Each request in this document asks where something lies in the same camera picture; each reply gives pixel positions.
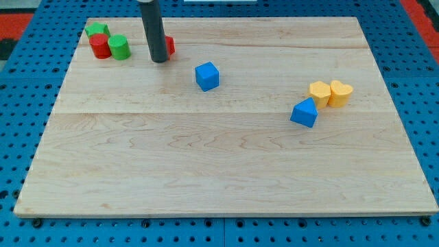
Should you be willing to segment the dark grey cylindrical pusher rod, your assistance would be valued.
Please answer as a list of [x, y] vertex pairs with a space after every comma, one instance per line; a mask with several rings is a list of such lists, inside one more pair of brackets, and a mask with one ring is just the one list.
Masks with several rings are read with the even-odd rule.
[[163, 28], [159, 0], [138, 0], [141, 18], [153, 62], [162, 63], [168, 60], [167, 43]]

